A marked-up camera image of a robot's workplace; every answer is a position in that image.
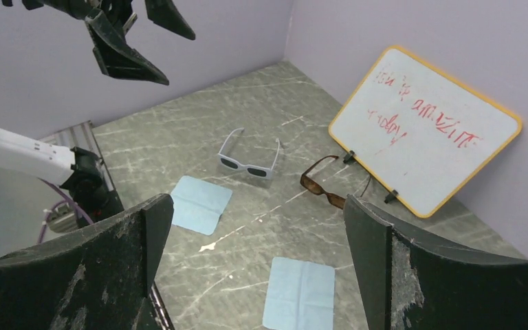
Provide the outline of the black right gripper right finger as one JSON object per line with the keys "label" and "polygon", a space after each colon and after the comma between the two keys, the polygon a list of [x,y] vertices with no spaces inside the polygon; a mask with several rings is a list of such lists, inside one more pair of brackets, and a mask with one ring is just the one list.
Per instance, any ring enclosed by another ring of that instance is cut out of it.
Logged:
{"label": "black right gripper right finger", "polygon": [[528,329],[528,260],[456,243],[353,196],[343,215],[370,329]]}

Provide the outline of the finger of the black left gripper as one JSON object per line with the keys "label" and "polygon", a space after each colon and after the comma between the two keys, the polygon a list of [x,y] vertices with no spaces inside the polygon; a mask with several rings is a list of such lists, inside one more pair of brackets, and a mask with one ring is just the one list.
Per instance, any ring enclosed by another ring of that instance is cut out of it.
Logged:
{"label": "finger of the black left gripper", "polygon": [[139,80],[168,85],[166,75],[136,49],[127,44],[126,33],[136,14],[110,18],[100,8],[93,8],[85,24],[93,41],[93,54],[100,71],[111,78]]}
{"label": "finger of the black left gripper", "polygon": [[146,0],[147,17],[154,24],[185,39],[194,41],[195,31],[189,26],[172,0]]}

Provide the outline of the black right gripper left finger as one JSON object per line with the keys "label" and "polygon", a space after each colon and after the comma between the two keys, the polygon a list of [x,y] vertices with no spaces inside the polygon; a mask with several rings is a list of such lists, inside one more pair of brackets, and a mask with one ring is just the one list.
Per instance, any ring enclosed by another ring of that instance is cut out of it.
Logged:
{"label": "black right gripper left finger", "polygon": [[162,329],[151,287],[173,213],[158,194],[0,257],[0,329]]}

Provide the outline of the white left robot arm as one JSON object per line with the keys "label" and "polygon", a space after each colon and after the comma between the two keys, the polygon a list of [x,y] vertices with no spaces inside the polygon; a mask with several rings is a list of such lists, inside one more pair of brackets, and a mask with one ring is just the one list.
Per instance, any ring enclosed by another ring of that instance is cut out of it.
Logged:
{"label": "white left robot arm", "polygon": [[[137,19],[131,1],[24,1],[23,6],[50,7],[84,21],[105,76],[169,85],[166,75],[127,43]],[[80,228],[124,210],[103,164],[101,156],[87,149],[48,144],[0,128],[0,168],[33,176],[54,189],[74,210]]]}

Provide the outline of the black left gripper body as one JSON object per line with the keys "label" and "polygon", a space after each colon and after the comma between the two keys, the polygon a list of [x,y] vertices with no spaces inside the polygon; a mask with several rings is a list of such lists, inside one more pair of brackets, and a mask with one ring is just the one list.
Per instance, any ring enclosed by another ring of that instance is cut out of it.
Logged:
{"label": "black left gripper body", "polygon": [[138,19],[133,11],[131,1],[123,0],[22,0],[26,10],[36,10],[50,7],[64,12],[75,19],[84,19],[92,10],[100,10],[106,15],[111,24],[118,24],[121,28],[132,25]]}

